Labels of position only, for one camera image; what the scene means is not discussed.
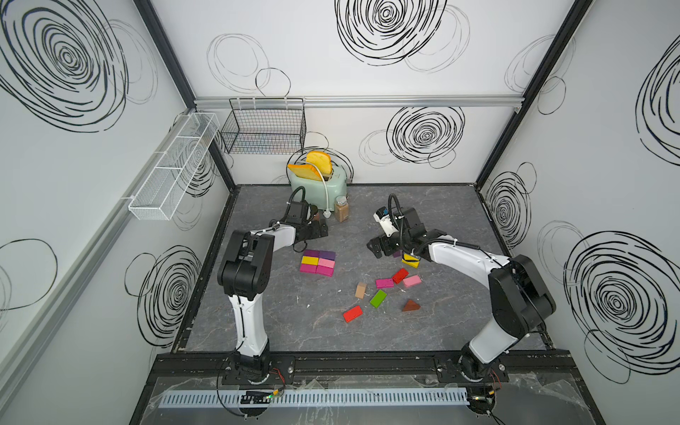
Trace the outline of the tan wooden block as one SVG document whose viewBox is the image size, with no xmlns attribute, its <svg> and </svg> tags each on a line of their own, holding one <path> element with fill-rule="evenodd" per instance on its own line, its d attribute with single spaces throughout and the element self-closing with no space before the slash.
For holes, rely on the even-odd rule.
<svg viewBox="0 0 680 425">
<path fill-rule="evenodd" d="M 359 283 L 355 290 L 355 297 L 357 299 L 364 299 L 366 295 L 367 285 L 366 283 Z"/>
</svg>

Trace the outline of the light pink block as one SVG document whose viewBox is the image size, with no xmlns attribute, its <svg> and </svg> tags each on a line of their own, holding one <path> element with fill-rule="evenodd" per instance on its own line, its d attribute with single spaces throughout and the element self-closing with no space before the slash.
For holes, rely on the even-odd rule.
<svg viewBox="0 0 680 425">
<path fill-rule="evenodd" d="M 335 262 L 334 262 L 334 260 L 328 260 L 328 259 L 320 258 L 318 266 L 334 269 L 335 268 Z"/>
<path fill-rule="evenodd" d="M 421 277 L 420 276 L 407 276 L 403 280 L 403 283 L 404 283 L 405 287 L 411 288 L 411 287 L 421 283 Z"/>
</svg>

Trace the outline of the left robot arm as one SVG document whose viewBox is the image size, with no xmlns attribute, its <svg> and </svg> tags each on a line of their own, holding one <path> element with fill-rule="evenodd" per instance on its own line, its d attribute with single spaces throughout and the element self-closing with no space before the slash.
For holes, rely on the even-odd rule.
<svg viewBox="0 0 680 425">
<path fill-rule="evenodd" d="M 264 324 L 263 294 L 274 253 L 323 236 L 319 209 L 306 200 L 287 202 L 283 218 L 260 230 L 231 234 L 217 281 L 233 308 L 237 329 L 235 366 L 260 381 L 269 373 L 270 345 Z"/>
</svg>

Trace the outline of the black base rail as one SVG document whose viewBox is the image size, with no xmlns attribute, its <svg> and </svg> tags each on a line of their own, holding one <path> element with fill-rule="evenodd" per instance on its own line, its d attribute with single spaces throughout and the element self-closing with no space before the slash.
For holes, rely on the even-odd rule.
<svg viewBox="0 0 680 425">
<path fill-rule="evenodd" d="M 459 351 L 440 352 L 272 352 L 256 367 L 230 352 L 159 355 L 146 380 L 225 378 L 228 384 L 292 385 L 305 378 L 345 375 L 430 375 L 438 384 L 470 384 Z"/>
</svg>

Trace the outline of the red block upper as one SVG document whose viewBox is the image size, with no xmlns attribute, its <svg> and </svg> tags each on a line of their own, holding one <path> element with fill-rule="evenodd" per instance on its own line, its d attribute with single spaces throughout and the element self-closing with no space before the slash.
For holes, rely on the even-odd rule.
<svg viewBox="0 0 680 425">
<path fill-rule="evenodd" d="M 406 269 L 402 268 L 392 276 L 391 280 L 393 281 L 394 284 L 399 284 L 402 283 L 407 278 L 408 275 L 409 272 Z"/>
</svg>

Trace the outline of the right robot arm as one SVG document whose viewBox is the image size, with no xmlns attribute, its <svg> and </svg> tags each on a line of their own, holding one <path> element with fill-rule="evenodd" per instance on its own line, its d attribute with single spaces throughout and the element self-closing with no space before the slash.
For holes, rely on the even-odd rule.
<svg viewBox="0 0 680 425">
<path fill-rule="evenodd" d="M 557 306 L 534 262 L 527 256 L 491 254 L 441 230 L 426 230 L 416 210 L 400 213 L 386 206 L 373 214 L 384 232 L 367 243 L 376 258 L 397 251 L 451 267 L 489 291 L 492 318 L 460 351 L 458 365 L 470 382 L 480 382 L 492 364 L 531 331 L 545 324 Z"/>
</svg>

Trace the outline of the magenta block bottom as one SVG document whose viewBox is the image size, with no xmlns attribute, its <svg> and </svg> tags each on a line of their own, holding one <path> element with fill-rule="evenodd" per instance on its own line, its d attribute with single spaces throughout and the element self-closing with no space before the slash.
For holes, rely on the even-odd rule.
<svg viewBox="0 0 680 425">
<path fill-rule="evenodd" d="M 379 290 L 393 288 L 394 286 L 395 283 L 391 279 L 377 279 L 375 281 L 375 287 Z"/>
</svg>

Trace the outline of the yellow block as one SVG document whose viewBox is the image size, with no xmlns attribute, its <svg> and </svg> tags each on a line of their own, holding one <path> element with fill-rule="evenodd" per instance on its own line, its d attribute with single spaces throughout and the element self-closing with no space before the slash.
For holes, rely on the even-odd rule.
<svg viewBox="0 0 680 425">
<path fill-rule="evenodd" d="M 409 267 L 413 267 L 413 268 L 418 268 L 419 265 L 420 265 L 420 261 L 417 258 L 413 258 L 413 257 L 409 257 L 409 256 L 405 256 L 402 259 L 402 263 L 405 264 L 405 265 L 408 265 Z"/>
<path fill-rule="evenodd" d="M 310 257 L 310 256 L 304 256 L 302 258 L 302 263 L 304 265 L 309 265 L 309 266 L 317 266 L 319 264 L 319 258 L 317 257 Z"/>
</svg>

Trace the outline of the red block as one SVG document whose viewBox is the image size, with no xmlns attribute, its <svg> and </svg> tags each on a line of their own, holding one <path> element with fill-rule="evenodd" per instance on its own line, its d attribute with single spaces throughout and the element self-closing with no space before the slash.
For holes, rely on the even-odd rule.
<svg viewBox="0 0 680 425">
<path fill-rule="evenodd" d="M 399 284 L 402 283 L 407 278 L 408 275 L 409 272 L 406 269 L 402 268 L 392 276 L 391 280 L 393 281 L 394 284 Z"/>
<path fill-rule="evenodd" d="M 361 306 L 354 306 L 348 311 L 344 312 L 343 318 L 346 323 L 350 323 L 363 315 Z"/>
</svg>

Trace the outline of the red block lower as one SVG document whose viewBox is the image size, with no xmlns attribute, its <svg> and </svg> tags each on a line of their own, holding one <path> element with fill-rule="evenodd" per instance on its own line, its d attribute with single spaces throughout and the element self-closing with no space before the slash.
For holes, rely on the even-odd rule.
<svg viewBox="0 0 680 425">
<path fill-rule="evenodd" d="M 346 323 L 350 323 L 363 315 L 361 306 L 354 306 L 348 311 L 344 312 L 343 318 Z"/>
</svg>

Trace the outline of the brown triangle block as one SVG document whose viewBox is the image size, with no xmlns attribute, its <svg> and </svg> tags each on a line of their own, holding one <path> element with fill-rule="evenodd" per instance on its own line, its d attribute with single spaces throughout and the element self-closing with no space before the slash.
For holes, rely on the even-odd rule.
<svg viewBox="0 0 680 425">
<path fill-rule="evenodd" d="M 416 303 L 412 299 L 409 299 L 409 301 L 407 301 L 407 303 L 403 307 L 402 311 L 405 313 L 405 312 L 417 311 L 417 310 L 420 310 L 420 309 L 421 309 L 421 306 L 418 303 Z"/>
</svg>

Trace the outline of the mint green toaster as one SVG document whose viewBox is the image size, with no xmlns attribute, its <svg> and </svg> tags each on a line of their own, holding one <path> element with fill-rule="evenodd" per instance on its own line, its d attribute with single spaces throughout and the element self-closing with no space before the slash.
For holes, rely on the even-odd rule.
<svg viewBox="0 0 680 425">
<path fill-rule="evenodd" d="M 316 182 L 296 177 L 288 171 L 290 186 L 295 191 L 298 187 L 305 188 L 305 200 L 310 205 L 317 206 L 320 210 L 326 208 L 333 211 L 336 198 L 339 196 L 347 197 L 347 174 L 345 170 L 338 166 L 333 170 L 333 174 L 326 182 Z"/>
</svg>

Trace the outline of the yellow toast slice front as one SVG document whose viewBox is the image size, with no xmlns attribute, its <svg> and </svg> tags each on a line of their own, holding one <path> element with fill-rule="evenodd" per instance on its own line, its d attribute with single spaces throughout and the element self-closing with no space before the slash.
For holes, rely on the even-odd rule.
<svg viewBox="0 0 680 425">
<path fill-rule="evenodd" d="M 287 168 L 296 177 L 299 177 L 300 179 L 306 179 L 316 182 L 321 182 L 323 180 L 322 173 L 315 165 L 312 164 L 288 165 Z"/>
</svg>

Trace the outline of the green block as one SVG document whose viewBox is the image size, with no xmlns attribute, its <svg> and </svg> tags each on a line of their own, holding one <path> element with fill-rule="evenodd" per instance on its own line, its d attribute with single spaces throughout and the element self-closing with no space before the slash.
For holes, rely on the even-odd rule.
<svg viewBox="0 0 680 425">
<path fill-rule="evenodd" d="M 373 308 L 379 308 L 380 305 L 385 301 L 387 297 L 387 293 L 384 290 L 379 290 L 375 295 L 373 295 L 372 299 L 370 300 L 370 305 L 373 306 Z"/>
</svg>

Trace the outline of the magenta block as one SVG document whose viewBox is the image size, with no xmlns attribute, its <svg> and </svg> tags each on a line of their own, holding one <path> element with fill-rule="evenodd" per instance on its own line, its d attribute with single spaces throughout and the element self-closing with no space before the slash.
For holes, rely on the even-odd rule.
<svg viewBox="0 0 680 425">
<path fill-rule="evenodd" d="M 321 274 L 322 276 L 332 277 L 334 274 L 333 267 L 318 266 L 316 268 L 316 274 Z"/>
<path fill-rule="evenodd" d="M 394 286 L 395 283 L 391 279 L 377 279 L 375 281 L 375 287 L 379 290 L 393 288 Z"/>
<path fill-rule="evenodd" d="M 299 271 L 301 273 L 306 273 L 306 274 L 316 274 L 317 273 L 317 267 L 313 266 L 313 265 L 301 264 Z"/>
</svg>

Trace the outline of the yellow toast slice back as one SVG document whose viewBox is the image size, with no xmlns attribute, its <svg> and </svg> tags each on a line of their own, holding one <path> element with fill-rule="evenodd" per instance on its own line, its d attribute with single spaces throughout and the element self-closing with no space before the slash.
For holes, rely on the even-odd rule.
<svg viewBox="0 0 680 425">
<path fill-rule="evenodd" d="M 324 177 L 331 177 L 333 174 L 332 159 L 326 152 L 311 151 L 306 155 L 306 162 L 316 166 Z"/>
</svg>

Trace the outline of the yellow toast slice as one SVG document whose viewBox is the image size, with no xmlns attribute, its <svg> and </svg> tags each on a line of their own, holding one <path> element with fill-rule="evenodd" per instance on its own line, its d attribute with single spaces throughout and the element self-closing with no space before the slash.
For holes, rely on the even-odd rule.
<svg viewBox="0 0 680 425">
<path fill-rule="evenodd" d="M 322 173 L 315 165 L 312 164 L 288 165 L 287 168 L 296 177 L 299 177 L 300 179 L 306 179 L 316 182 L 321 182 L 323 180 Z"/>
<path fill-rule="evenodd" d="M 324 177 L 331 177 L 333 174 L 332 159 L 326 152 L 311 151 L 306 155 L 306 162 L 316 166 Z"/>
</svg>

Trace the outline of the beige spice jar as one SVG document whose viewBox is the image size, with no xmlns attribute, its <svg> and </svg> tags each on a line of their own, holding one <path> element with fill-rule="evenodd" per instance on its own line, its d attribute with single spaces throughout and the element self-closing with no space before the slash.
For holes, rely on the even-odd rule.
<svg viewBox="0 0 680 425">
<path fill-rule="evenodd" d="M 346 196 L 339 196 L 336 198 L 334 213 L 338 222 L 344 222 L 348 220 L 349 204 Z"/>
</svg>

